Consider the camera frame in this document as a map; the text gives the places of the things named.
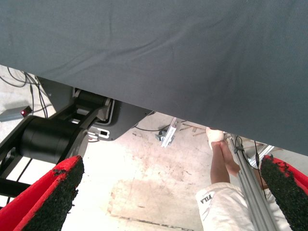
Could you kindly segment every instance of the metal bar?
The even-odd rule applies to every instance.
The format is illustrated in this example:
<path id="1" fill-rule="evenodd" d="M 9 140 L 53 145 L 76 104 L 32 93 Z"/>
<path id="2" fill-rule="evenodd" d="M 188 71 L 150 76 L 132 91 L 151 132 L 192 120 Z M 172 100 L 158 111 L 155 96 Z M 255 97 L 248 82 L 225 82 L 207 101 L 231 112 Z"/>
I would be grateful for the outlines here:
<path id="1" fill-rule="evenodd" d="M 30 186 L 29 184 L 2 178 L 0 178 L 0 185 L 0 195 L 8 197 L 17 197 Z"/>
<path id="2" fill-rule="evenodd" d="M 259 158 L 260 160 L 263 159 L 263 157 L 265 155 L 267 155 L 271 150 L 273 150 L 275 147 L 274 146 L 271 146 L 271 145 L 265 145 L 260 151 L 259 151 Z M 257 167 L 257 163 L 256 163 L 256 157 L 254 158 L 249 158 L 248 159 L 249 163 L 251 166 L 253 167 Z"/>
<path id="3" fill-rule="evenodd" d="M 161 147 L 167 148 L 168 145 L 172 142 L 172 137 L 175 133 L 175 131 L 177 130 L 177 118 L 174 117 L 169 128 L 168 131 L 165 135 L 165 137 L 162 140 L 162 144 Z"/>
<path id="4" fill-rule="evenodd" d="M 22 156 L 18 154 L 16 151 L 11 151 L 9 157 L 3 159 L 0 167 L 0 177 L 7 178 L 8 175 L 12 172 L 12 170 L 17 166 Z"/>
<path id="5" fill-rule="evenodd" d="M 239 179 L 251 218 L 256 231 L 278 231 L 277 224 L 268 203 L 266 202 L 253 169 L 249 165 L 244 150 L 238 150 L 236 143 L 241 144 L 237 136 L 229 134 L 233 151 L 237 157 L 240 171 Z"/>

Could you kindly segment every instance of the metal rail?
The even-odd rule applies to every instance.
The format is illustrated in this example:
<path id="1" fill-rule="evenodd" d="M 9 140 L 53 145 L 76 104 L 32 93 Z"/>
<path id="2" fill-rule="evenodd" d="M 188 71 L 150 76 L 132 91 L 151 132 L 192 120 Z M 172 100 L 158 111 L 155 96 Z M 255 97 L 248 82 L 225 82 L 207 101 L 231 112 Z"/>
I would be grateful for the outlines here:
<path id="1" fill-rule="evenodd" d="M 240 166 L 239 179 L 256 231 L 278 231 L 277 224 L 238 137 L 228 134 Z"/>

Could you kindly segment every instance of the black foam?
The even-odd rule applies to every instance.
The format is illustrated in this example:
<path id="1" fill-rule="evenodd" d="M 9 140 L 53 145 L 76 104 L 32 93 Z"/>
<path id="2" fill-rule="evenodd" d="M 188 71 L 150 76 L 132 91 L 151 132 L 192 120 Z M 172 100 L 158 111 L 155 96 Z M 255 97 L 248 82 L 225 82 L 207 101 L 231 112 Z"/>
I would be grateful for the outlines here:
<path id="1" fill-rule="evenodd" d="M 60 231 L 67 213 L 73 206 L 72 201 L 78 193 L 76 187 L 81 182 L 83 173 L 84 166 L 80 159 L 23 230 Z"/>
<path id="2" fill-rule="evenodd" d="M 286 167 L 285 172 L 290 174 L 289 177 L 286 177 L 279 170 L 279 166 L 267 158 L 262 160 L 261 172 L 291 229 L 293 231 L 307 231 L 308 196 L 296 185 L 293 174 Z"/>

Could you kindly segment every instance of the red fabric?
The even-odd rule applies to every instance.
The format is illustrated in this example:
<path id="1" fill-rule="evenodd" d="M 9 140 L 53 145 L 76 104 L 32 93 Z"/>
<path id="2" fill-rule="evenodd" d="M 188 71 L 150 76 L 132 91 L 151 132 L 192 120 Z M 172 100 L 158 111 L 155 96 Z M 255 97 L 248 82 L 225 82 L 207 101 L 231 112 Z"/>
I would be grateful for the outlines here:
<path id="1" fill-rule="evenodd" d="M 304 192 L 308 195 L 308 177 L 305 174 L 301 173 L 296 168 L 294 168 L 292 165 L 278 158 L 271 157 L 269 155 L 264 156 L 264 158 L 270 159 L 272 160 L 274 164 L 277 164 L 279 166 L 280 171 L 284 173 L 286 177 L 290 175 L 288 171 L 292 172 L 295 183 L 298 185 L 298 187 L 304 190 Z"/>
<path id="2" fill-rule="evenodd" d="M 81 159 L 81 156 L 68 158 L 47 172 L 12 202 L 0 210 L 0 230 L 20 231 L 34 217 L 36 211 L 64 180 L 67 173 Z"/>

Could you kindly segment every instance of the metal bracket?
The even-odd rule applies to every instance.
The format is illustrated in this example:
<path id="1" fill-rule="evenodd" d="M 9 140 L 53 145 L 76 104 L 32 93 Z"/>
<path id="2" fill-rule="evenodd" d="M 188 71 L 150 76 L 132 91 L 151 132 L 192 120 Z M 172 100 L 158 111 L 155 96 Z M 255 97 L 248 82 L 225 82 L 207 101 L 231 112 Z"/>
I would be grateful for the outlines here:
<path id="1" fill-rule="evenodd" d="M 156 135 L 156 138 L 159 138 L 159 140 L 162 142 L 161 147 L 167 148 L 169 145 L 171 145 L 175 139 L 174 133 L 177 129 L 180 128 L 180 125 L 180 120 L 174 117 L 167 132 L 165 132 L 165 134 L 162 133 L 161 135 Z"/>

